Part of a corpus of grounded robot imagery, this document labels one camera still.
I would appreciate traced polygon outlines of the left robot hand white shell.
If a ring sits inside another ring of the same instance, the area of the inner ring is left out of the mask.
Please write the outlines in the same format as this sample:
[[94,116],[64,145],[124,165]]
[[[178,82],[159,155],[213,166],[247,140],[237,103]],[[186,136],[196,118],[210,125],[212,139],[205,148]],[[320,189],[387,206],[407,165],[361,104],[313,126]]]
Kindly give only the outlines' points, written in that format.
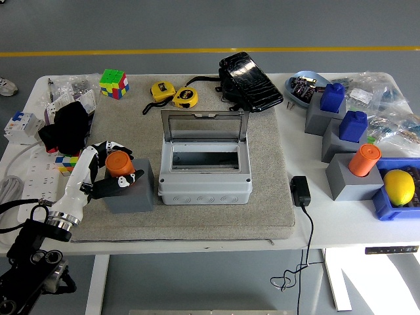
[[105,166],[106,158],[114,152],[126,153],[129,161],[133,159],[130,149],[113,141],[92,144],[82,151],[67,181],[64,195],[49,211],[49,224],[63,222],[78,225],[83,218],[83,207],[91,199],[114,196],[132,186],[144,174],[140,169],[96,181],[98,170]]

